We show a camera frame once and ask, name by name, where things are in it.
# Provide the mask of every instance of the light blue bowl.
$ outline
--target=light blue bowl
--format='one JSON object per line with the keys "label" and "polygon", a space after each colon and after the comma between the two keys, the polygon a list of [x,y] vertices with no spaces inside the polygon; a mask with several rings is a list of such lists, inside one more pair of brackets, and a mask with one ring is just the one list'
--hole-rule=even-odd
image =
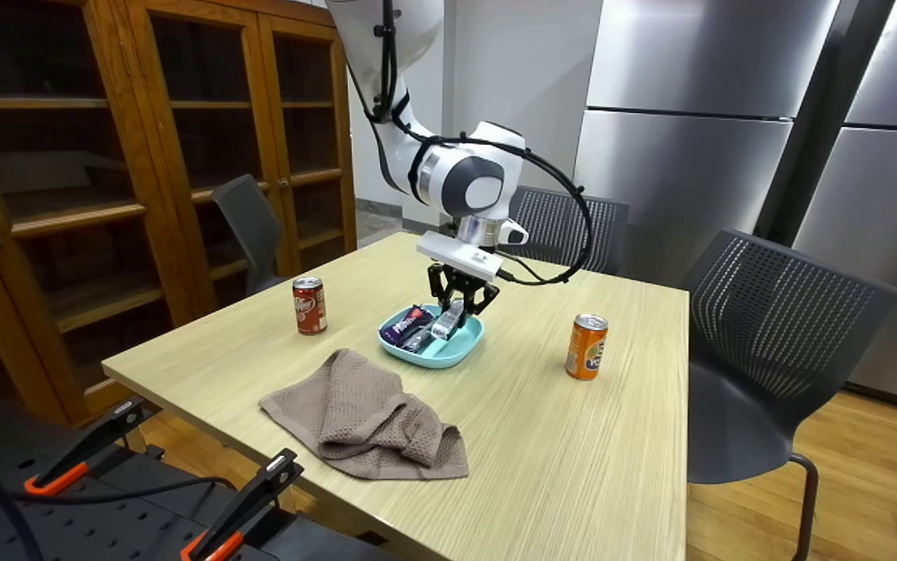
{"label": "light blue bowl", "polygon": [[[392,322],[399,322],[408,310],[389,314],[380,330]],[[455,367],[457,361],[464,361],[483,340],[483,322],[475,314],[467,319],[464,328],[457,328],[453,335],[453,340],[434,340],[424,351],[408,351],[403,345],[392,345],[384,340],[384,335],[377,330],[377,340],[384,345],[385,356],[394,356],[408,366],[426,367],[426,370],[444,370]]]}

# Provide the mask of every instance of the black chair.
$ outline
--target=black chair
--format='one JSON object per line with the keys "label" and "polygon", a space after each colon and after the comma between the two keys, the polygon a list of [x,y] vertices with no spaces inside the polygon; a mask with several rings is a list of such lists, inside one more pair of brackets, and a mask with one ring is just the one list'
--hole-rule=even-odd
{"label": "black chair", "polygon": [[[618,273],[629,207],[591,198],[587,198],[587,207],[595,224],[595,251],[582,268]],[[520,186],[510,201],[510,218],[529,231],[529,242],[509,245],[509,252],[543,261],[577,261],[587,229],[573,198]]]}
{"label": "black chair", "polygon": [[273,273],[273,252],[279,242],[279,224],[271,216],[251,176],[239,176],[211,191],[216,207],[222,208],[227,229],[234,231],[247,261],[247,292],[269,291],[279,285]]}
{"label": "black chair", "polygon": [[897,291],[726,231],[696,261],[689,292],[689,480],[729,483],[801,464],[794,558],[807,558],[818,472],[794,451],[794,429],[845,388]]}

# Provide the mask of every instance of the wooden cabinet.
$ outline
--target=wooden cabinet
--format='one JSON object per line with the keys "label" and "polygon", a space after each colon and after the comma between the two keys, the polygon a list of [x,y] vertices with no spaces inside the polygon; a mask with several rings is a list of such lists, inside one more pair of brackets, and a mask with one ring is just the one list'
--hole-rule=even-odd
{"label": "wooden cabinet", "polygon": [[211,186],[255,176],[279,273],[354,245],[344,52],[261,0],[0,4],[0,394],[84,420],[100,358],[244,297]]}
{"label": "wooden cabinet", "polygon": [[244,291],[244,259],[209,191],[255,176],[283,224],[291,278],[354,251],[344,49],[328,14],[288,4],[126,4],[166,186],[203,251],[203,299]]}

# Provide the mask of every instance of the cloth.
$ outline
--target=cloth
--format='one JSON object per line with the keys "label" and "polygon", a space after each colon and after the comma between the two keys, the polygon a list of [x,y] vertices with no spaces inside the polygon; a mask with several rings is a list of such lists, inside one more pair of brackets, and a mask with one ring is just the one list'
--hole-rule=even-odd
{"label": "cloth", "polygon": [[261,411],[329,468],[361,480],[457,480],[457,427],[403,390],[399,376],[339,350],[308,379],[271,394]]}

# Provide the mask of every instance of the wall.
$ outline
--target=wall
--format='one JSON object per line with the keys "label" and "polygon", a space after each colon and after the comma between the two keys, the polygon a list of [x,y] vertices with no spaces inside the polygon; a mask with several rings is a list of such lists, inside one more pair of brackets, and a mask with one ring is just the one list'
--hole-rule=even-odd
{"label": "wall", "polygon": [[[441,130],[441,41],[426,49],[424,59],[417,59],[412,70],[406,70],[406,83],[412,90],[412,107],[419,124],[431,130]],[[392,191],[384,176],[380,176],[380,156],[377,156],[377,139],[375,130],[361,113],[354,83],[350,77],[350,121],[351,121],[351,171],[354,171],[354,201],[370,201],[384,207],[403,207],[406,218],[435,224],[435,213],[419,208],[412,198],[403,198]]]}
{"label": "wall", "polygon": [[[441,41],[408,70],[417,120],[434,130],[497,121],[573,176],[602,0],[448,0]],[[399,207],[351,101],[354,198]],[[548,182],[529,165],[523,185]]]}

